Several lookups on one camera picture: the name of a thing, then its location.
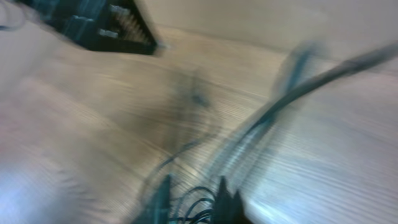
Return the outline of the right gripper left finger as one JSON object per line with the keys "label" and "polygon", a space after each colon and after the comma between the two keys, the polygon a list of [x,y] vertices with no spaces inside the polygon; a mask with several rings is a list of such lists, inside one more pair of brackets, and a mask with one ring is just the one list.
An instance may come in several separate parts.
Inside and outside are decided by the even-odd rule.
{"label": "right gripper left finger", "polygon": [[171,176],[166,175],[143,211],[131,224],[168,224],[170,214]]}

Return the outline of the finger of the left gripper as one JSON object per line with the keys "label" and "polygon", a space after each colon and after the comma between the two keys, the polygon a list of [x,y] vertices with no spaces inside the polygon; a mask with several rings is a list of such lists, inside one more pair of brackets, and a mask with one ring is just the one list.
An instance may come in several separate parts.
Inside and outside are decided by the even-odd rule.
{"label": "finger of the left gripper", "polygon": [[22,0],[66,39],[95,52],[154,55],[158,42],[134,0]]}

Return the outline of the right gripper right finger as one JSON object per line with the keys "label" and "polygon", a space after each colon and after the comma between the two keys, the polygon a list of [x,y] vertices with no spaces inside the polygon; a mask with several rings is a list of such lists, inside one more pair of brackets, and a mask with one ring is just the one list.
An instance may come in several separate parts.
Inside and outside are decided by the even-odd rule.
{"label": "right gripper right finger", "polygon": [[211,224],[252,224],[245,214],[240,192],[237,190],[234,195],[231,195],[224,176],[221,177],[213,204]]}

